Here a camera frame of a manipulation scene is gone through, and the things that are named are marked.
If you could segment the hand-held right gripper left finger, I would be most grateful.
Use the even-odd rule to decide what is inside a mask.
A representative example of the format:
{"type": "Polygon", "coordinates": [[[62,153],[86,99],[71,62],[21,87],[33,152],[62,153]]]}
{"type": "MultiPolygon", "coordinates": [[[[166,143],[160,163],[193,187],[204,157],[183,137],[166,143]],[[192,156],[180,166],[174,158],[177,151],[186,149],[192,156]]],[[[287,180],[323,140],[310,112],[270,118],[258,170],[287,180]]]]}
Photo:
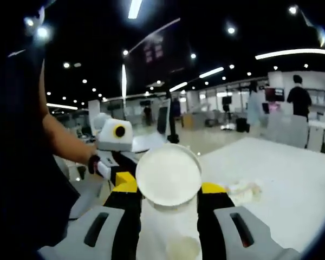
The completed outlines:
{"type": "Polygon", "coordinates": [[[135,259],[141,193],[134,180],[113,188],[105,204],[72,222],[66,237],[39,250],[42,259],[135,259]]]}

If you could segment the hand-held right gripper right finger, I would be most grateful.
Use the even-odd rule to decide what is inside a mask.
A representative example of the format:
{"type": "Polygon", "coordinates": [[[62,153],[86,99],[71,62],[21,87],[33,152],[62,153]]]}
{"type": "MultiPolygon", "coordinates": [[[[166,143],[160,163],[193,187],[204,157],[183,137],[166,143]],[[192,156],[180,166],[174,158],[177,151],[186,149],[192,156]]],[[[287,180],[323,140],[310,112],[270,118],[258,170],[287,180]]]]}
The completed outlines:
{"type": "Polygon", "coordinates": [[[197,204],[202,259],[301,258],[296,250],[276,243],[263,221],[246,208],[235,206],[225,188],[202,183],[197,204]]]}

